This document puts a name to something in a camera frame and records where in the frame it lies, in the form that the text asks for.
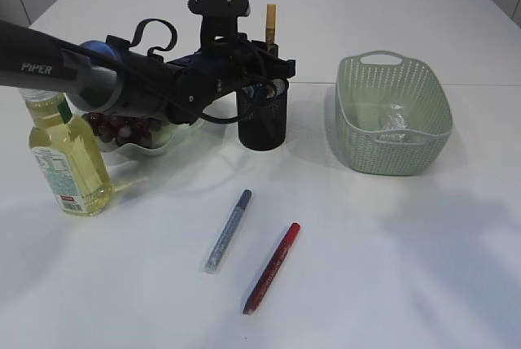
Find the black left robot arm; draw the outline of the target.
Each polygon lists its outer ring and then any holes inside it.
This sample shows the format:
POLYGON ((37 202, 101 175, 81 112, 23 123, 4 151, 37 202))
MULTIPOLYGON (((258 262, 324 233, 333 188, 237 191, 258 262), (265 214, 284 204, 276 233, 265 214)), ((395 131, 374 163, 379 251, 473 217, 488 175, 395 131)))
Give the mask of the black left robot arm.
POLYGON ((1 84, 19 89, 64 93, 85 112, 152 118, 171 124, 199 119, 223 124, 205 109, 227 94, 256 84, 272 85, 296 74, 293 59, 280 59, 261 41, 243 33, 220 38, 195 53, 166 62, 152 47, 132 51, 132 41, 109 36, 77 46, 6 21, 1 23, 1 84))

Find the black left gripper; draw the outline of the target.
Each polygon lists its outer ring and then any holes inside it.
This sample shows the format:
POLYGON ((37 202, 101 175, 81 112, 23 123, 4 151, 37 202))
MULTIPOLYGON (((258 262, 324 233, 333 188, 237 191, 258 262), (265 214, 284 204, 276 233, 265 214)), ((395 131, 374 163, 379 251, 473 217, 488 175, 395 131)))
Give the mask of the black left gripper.
POLYGON ((176 105, 210 105, 236 93, 249 105, 268 105, 283 94, 296 75, 296 61, 281 59, 276 45, 245 33, 200 36, 199 49, 176 59, 176 105))

